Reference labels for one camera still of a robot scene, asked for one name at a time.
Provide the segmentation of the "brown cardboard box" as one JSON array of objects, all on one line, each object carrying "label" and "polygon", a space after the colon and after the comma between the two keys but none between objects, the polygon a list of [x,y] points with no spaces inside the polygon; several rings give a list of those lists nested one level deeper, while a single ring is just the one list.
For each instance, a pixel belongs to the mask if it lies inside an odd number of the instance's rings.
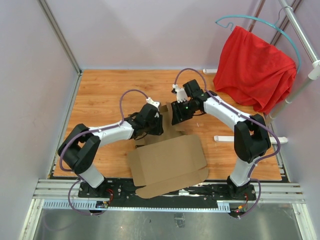
[{"label": "brown cardboard box", "polygon": [[137,140],[136,149],[127,154],[135,193],[151,199],[202,183],[209,168],[196,134],[187,134],[181,124],[172,125],[170,103],[160,107],[163,134]]}]

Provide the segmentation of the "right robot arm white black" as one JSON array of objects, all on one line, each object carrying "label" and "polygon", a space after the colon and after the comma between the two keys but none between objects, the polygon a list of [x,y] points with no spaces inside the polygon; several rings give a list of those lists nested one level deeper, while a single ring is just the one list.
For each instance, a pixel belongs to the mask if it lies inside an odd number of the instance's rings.
[{"label": "right robot arm white black", "polygon": [[228,176],[226,193],[240,199],[248,190],[255,161],[271,147],[265,120],[260,114],[244,113],[222,100],[213,91],[204,91],[193,79],[182,87],[173,84],[176,101],[171,103],[172,125],[193,118],[197,111],[211,115],[233,131],[233,148],[237,156],[233,172]]}]

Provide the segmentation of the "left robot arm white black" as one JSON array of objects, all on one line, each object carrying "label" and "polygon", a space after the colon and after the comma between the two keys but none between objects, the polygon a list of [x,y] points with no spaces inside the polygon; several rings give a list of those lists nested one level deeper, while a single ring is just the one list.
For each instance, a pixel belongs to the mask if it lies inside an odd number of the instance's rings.
[{"label": "left robot arm white black", "polygon": [[138,139],[142,135],[164,133],[160,103],[151,99],[141,108],[114,124],[87,127],[78,124],[58,148],[58,155],[70,170],[89,185],[96,198],[107,193],[106,180],[94,165],[98,149],[122,140]]}]

